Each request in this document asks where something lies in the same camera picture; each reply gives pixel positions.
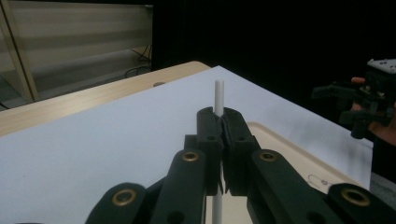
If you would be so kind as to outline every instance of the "white wall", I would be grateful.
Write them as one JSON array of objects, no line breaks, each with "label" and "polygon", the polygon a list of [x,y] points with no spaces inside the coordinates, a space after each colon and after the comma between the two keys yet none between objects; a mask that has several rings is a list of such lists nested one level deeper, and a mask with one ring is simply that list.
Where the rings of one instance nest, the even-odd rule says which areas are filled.
[{"label": "white wall", "polygon": [[30,66],[75,60],[151,44],[152,9],[9,1]]}]

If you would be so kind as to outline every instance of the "white table surface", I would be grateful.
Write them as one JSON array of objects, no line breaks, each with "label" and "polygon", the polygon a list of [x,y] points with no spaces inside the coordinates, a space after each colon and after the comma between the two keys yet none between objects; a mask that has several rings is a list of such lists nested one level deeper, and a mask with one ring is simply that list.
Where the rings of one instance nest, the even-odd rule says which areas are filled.
[{"label": "white table surface", "polygon": [[369,188],[370,141],[218,66],[1,136],[1,223],[84,223],[108,189],[166,176],[198,110],[214,106],[218,79],[224,106]]}]

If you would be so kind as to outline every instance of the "table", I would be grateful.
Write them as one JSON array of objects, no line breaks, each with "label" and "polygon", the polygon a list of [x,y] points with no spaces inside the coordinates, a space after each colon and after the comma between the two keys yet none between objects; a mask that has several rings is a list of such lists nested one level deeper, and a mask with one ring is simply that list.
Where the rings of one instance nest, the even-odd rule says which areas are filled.
[{"label": "table", "polygon": [[10,202],[0,219],[80,223],[121,181],[153,184],[195,134],[195,113],[213,105],[217,79],[226,107],[368,189],[369,141],[225,68],[191,62],[0,113],[0,201]]},{"label": "table", "polygon": [[14,133],[37,124],[60,119],[121,97],[187,77],[210,67],[189,62],[164,68],[143,76],[130,77],[84,91],[77,91],[34,104],[12,108],[0,113],[0,136]]}]

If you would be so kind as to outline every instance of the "cable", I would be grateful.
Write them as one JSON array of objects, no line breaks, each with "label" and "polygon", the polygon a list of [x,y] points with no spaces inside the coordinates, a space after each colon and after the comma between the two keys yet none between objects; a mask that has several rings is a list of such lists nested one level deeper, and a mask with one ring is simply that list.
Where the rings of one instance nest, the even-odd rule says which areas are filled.
[{"label": "cable", "polygon": [[125,78],[127,78],[127,74],[128,74],[129,72],[134,71],[134,70],[135,70],[136,72],[135,72],[135,74],[134,74],[133,77],[137,76],[137,75],[138,75],[137,73],[138,73],[139,69],[141,69],[141,68],[148,68],[148,69],[151,69],[150,66],[140,66],[140,67],[136,67],[136,68],[131,68],[131,69],[129,69],[129,70],[127,70],[127,71],[125,72],[125,74],[124,74]]},{"label": "cable", "polygon": [[150,59],[150,54],[151,54],[151,45],[146,46],[145,49],[143,50],[143,53],[137,52],[136,50],[132,49],[133,52],[137,53],[139,58],[137,59],[138,61],[151,61]]}]

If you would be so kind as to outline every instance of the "white plastic stick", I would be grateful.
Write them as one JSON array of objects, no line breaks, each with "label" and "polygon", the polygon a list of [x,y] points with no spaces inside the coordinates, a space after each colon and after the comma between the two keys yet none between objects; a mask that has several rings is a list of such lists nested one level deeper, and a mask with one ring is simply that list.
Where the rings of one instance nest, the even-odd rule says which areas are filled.
[{"label": "white plastic stick", "polygon": [[224,113],[224,81],[216,80],[215,114],[221,117]]},{"label": "white plastic stick", "polygon": [[[224,113],[224,81],[216,80],[215,91],[215,114],[221,117]],[[222,181],[222,164],[220,165],[220,180]],[[222,195],[218,186],[218,194],[212,201],[212,224],[221,224],[222,214]]]}]

